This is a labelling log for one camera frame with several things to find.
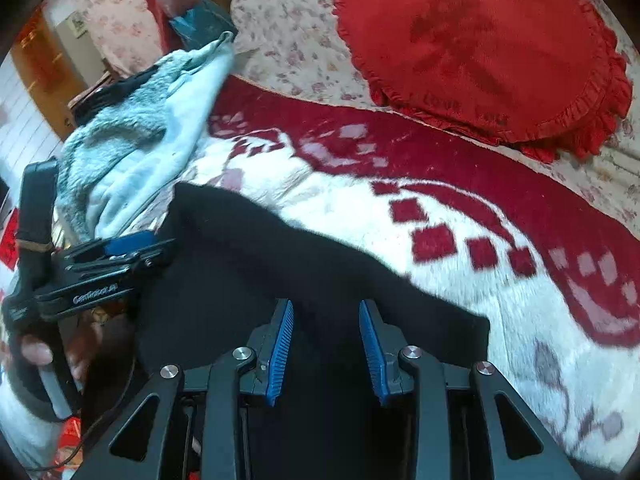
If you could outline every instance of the teal bag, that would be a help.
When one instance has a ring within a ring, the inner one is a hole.
[[[225,9],[211,0],[200,0],[192,9],[169,20],[182,40],[185,50],[198,50],[229,31],[236,37],[238,29]]]

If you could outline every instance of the red ruffled cushion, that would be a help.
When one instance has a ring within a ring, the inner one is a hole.
[[[632,88],[589,0],[334,0],[376,104],[551,162],[597,154]]]

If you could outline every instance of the cable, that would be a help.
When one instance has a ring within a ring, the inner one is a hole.
[[[131,362],[131,369],[129,370],[129,377],[127,377],[127,383],[125,384],[122,393],[120,394],[120,397],[118,398],[118,400],[116,400],[116,403],[110,408],[108,409],[106,412],[104,412],[101,416],[99,416],[97,419],[94,420],[94,423],[89,426],[89,429],[86,430],[86,432],[84,433],[84,435],[82,436],[82,438],[80,439],[80,442],[78,442],[78,445],[76,446],[76,448],[73,450],[73,452],[66,457],[62,462],[53,464],[53,465],[48,465],[48,466],[44,466],[44,467],[33,467],[33,468],[25,468],[25,471],[29,472],[29,473],[41,473],[41,472],[45,472],[45,471],[51,471],[53,469],[58,469],[60,467],[64,467],[65,465],[67,465],[69,462],[71,462],[74,457],[78,454],[78,452],[82,449],[82,444],[84,444],[84,441],[86,439],[88,439],[88,437],[92,434],[93,430],[95,428],[98,427],[98,425],[104,421],[107,417],[113,415],[113,413],[120,407],[122,401],[124,400],[125,396],[127,395],[127,391],[129,390],[129,387],[131,386],[131,381],[133,380],[133,373],[136,370],[136,356],[135,354],[133,355],[133,360]]]

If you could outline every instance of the human hand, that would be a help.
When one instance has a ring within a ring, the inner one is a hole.
[[[66,358],[71,374],[76,380],[85,380],[89,364],[101,343],[101,325],[84,317],[66,347]],[[53,361],[51,349],[34,336],[24,336],[20,343],[20,350],[24,358],[36,366],[46,366]],[[11,354],[4,343],[0,344],[0,362],[3,362],[5,367],[11,365]]]

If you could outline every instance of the metal screw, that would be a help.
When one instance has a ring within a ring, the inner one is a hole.
[[[419,359],[422,356],[422,349],[414,345],[405,346],[402,355],[407,359]]]
[[[176,365],[163,366],[160,370],[160,376],[163,379],[173,379],[179,371],[180,369]]]
[[[490,362],[488,361],[480,361],[477,365],[476,365],[476,369],[482,374],[482,375],[493,375],[495,374],[495,366],[493,366]]]
[[[234,350],[233,356],[238,361],[244,361],[251,357],[253,350],[251,350],[248,346],[241,346]]]

